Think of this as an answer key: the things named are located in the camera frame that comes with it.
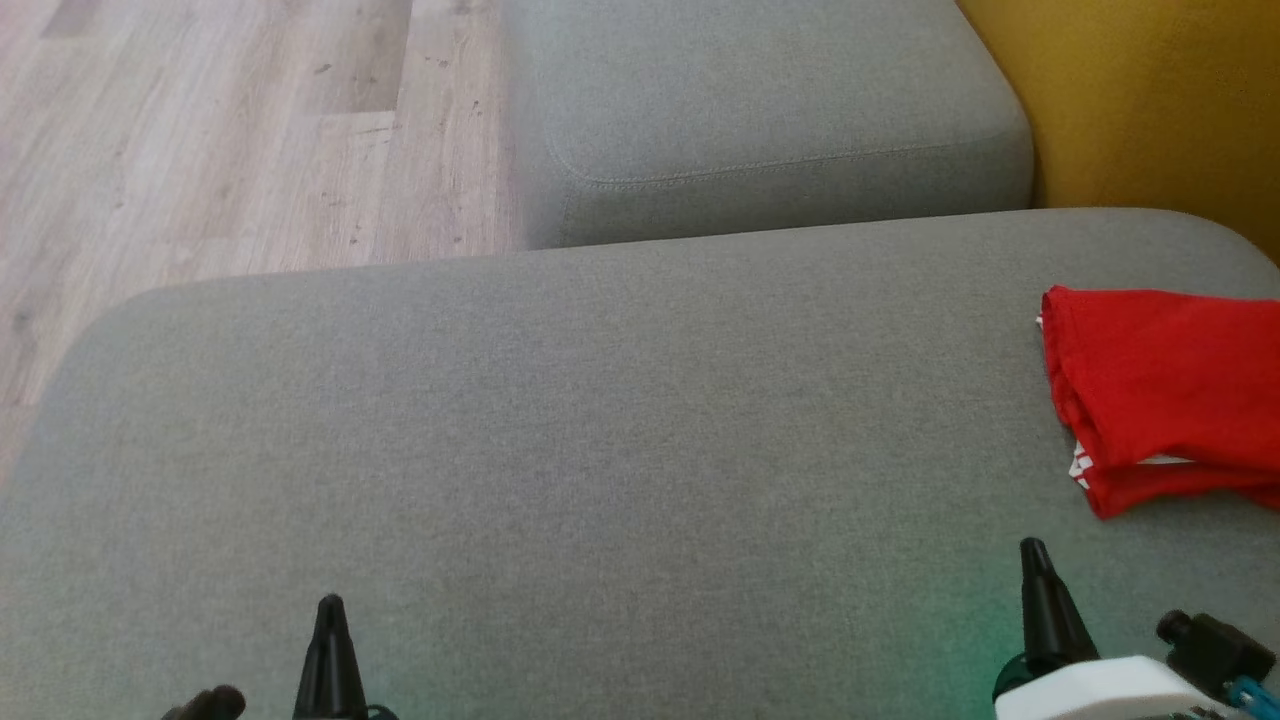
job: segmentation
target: sofa cushion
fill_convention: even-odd
[[[991,717],[1042,537],[1103,653],[1280,644],[1280,521],[1102,523],[1052,283],[1280,296],[1185,215],[1032,211],[211,282],[97,322],[0,496],[12,717],[288,717],[347,601],[401,717]]]
[[[1025,208],[1030,132],[951,0],[515,0],[539,246]]]

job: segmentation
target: folded red shirt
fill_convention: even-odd
[[[1280,510],[1280,301],[1055,286],[1041,320],[1100,518],[1211,489]]]

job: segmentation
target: seam stitching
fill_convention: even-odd
[[[567,172],[570,174],[570,177],[572,177],[572,178],[575,178],[577,181],[586,182],[586,183],[590,183],[590,184],[596,184],[596,186],[611,186],[611,184],[616,184],[616,186],[620,186],[620,184],[621,186],[625,186],[625,184],[653,184],[655,187],[667,186],[667,184],[678,184],[678,183],[684,183],[684,182],[699,182],[699,181],[714,179],[714,178],[719,178],[719,177],[732,177],[735,174],[751,174],[751,173],[762,173],[762,172],[778,172],[778,170],[785,170],[785,169],[787,169],[790,167],[794,167],[794,165],[823,164],[823,163],[831,163],[831,161],[836,161],[836,160],[859,160],[859,159],[864,159],[864,158],[876,158],[876,156],[881,156],[881,155],[896,155],[896,154],[901,154],[901,152],[918,152],[918,151],[924,151],[924,150],[938,150],[938,149],[943,149],[943,147],[963,147],[963,146],[968,146],[968,145],[978,145],[978,143],[982,143],[982,142],[989,142],[992,140],[997,140],[1000,137],[1006,137],[1009,135],[1019,132],[1019,128],[1011,128],[1011,129],[1001,129],[1001,131],[997,131],[997,132],[995,132],[992,135],[987,135],[987,136],[978,137],[978,138],[974,138],[974,140],[966,140],[966,141],[963,141],[963,142],[938,142],[938,143],[933,143],[933,145],[904,145],[904,146],[900,146],[900,147],[887,147],[887,149],[883,149],[883,150],[873,150],[873,151],[849,150],[849,151],[845,151],[845,152],[831,152],[831,154],[823,154],[823,155],[809,155],[809,156],[801,156],[801,158],[792,158],[792,159],[787,159],[787,160],[763,160],[763,161],[759,161],[759,163],[744,163],[744,164],[739,164],[739,165],[724,165],[724,167],[721,167],[721,168],[712,168],[712,169],[707,169],[707,170],[690,170],[690,172],[686,172],[686,173],[672,173],[672,174],[667,174],[667,176],[650,176],[650,177],[641,177],[641,178],[600,178],[600,177],[593,177],[593,176],[589,176],[586,173],[579,172],[579,170],[573,169],[568,163],[566,163],[564,158],[559,152],[559,149],[556,147],[556,143],[550,140],[550,137],[549,137],[550,133],[545,132],[545,127],[547,127],[545,123],[543,123],[543,127],[544,127],[543,140],[544,140],[544,143],[547,146],[548,154],[561,165],[561,168],[564,169],[564,172]]]

